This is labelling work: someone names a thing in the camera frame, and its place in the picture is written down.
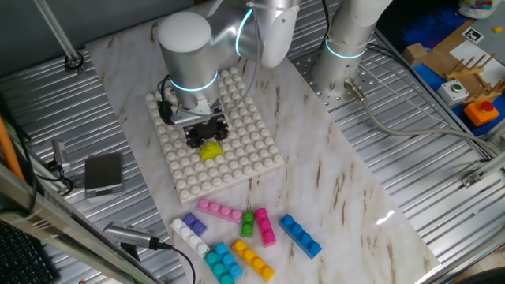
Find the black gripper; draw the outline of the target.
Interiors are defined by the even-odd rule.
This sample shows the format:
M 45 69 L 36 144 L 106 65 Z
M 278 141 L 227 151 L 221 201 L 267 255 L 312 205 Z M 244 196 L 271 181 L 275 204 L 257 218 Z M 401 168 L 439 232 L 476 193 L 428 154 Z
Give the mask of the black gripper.
M 201 122 L 184 128 L 186 145 L 189 148 L 197 147 L 197 140 L 225 140 L 228 137 L 229 129 L 224 115 L 211 118 L 209 121 Z

